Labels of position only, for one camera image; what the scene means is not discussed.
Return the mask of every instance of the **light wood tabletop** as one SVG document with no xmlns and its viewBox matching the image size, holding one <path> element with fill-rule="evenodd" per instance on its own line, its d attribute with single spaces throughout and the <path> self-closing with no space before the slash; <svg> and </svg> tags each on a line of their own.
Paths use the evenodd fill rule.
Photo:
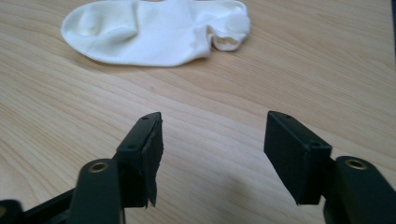
<svg viewBox="0 0 396 224">
<path fill-rule="evenodd" d="M 97 63 L 68 46 L 83 0 L 0 0 L 0 200 L 29 209 L 111 158 L 136 121 L 163 114 L 156 207 L 127 223 L 324 223 L 297 206 L 263 153 L 269 110 L 370 161 L 396 187 L 396 75 L 389 0 L 245 0 L 235 52 L 173 68 Z"/>
</svg>

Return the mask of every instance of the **black plastic part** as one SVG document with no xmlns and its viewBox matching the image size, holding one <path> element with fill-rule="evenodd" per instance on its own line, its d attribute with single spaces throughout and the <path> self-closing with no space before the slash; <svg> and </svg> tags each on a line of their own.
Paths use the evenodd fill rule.
<svg viewBox="0 0 396 224">
<path fill-rule="evenodd" d="M 292 116 L 268 112 L 264 152 L 297 204 L 318 204 L 332 146 Z"/>
<path fill-rule="evenodd" d="M 67 224 L 124 223 L 117 164 L 91 161 L 79 173 Z"/>
<path fill-rule="evenodd" d="M 114 160 L 120 170 L 123 207 L 155 205 L 157 185 L 155 177 L 163 155 L 161 113 L 142 117 L 126 135 Z"/>
<path fill-rule="evenodd" d="M 24 223 L 65 223 L 73 197 L 73 189 L 26 211 Z"/>
<path fill-rule="evenodd" d="M 396 223 L 396 192 L 370 162 L 337 158 L 331 183 L 324 208 L 327 223 Z"/>
<path fill-rule="evenodd" d="M 23 219 L 21 204 L 15 200 L 0 202 L 0 224 L 20 224 Z"/>
</svg>

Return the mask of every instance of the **sock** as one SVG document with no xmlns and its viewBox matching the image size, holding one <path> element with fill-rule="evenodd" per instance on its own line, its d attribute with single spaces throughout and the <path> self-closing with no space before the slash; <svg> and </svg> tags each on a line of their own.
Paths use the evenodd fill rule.
<svg viewBox="0 0 396 224">
<path fill-rule="evenodd" d="M 73 49 L 102 63 L 178 66 L 209 57 L 211 44 L 239 48 L 250 30 L 235 0 L 98 1 L 74 9 L 61 33 Z"/>
</svg>

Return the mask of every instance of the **wood grain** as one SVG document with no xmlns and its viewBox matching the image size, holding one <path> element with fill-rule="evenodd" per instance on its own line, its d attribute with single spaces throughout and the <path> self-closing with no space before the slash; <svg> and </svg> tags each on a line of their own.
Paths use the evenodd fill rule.
<svg viewBox="0 0 396 224">
<path fill-rule="evenodd" d="M 262 152 L 268 110 L 372 162 L 396 187 L 389 0 L 245 0 L 236 52 L 175 68 L 96 63 L 65 44 L 82 0 L 0 0 L 0 199 L 24 209 L 73 188 L 138 118 L 163 113 L 157 206 L 128 223 L 323 223 L 296 206 Z"/>
</svg>

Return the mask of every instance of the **screw hole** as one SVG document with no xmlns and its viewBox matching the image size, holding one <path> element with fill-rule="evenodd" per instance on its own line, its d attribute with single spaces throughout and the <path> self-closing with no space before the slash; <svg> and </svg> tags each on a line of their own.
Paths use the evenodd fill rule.
<svg viewBox="0 0 396 224">
<path fill-rule="evenodd" d="M 357 161 L 357 160 L 347 160 L 346 165 L 357 169 L 357 170 L 367 170 L 367 165 L 364 162 Z"/>
<path fill-rule="evenodd" d="M 99 173 L 99 172 L 102 172 L 105 169 L 107 169 L 107 167 L 108 167 L 107 163 L 99 161 L 90 167 L 90 172 L 91 173 Z"/>
</svg>

